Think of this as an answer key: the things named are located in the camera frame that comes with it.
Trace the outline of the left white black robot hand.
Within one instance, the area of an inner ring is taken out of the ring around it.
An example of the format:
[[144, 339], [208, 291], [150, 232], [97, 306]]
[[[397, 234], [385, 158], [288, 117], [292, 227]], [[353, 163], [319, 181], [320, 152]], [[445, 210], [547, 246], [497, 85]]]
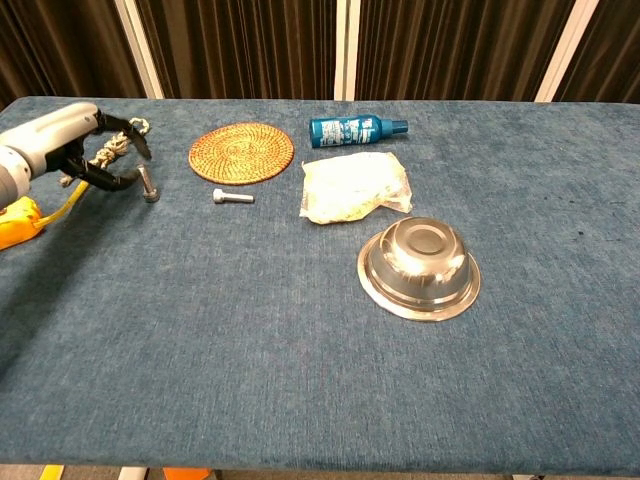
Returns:
[[84, 139], [104, 131], [123, 133], [143, 158], [151, 158], [146, 140], [129, 121], [89, 102], [73, 103], [3, 132], [1, 206], [27, 195], [33, 179], [57, 170], [105, 191], [129, 188], [138, 171], [115, 176], [83, 158]]

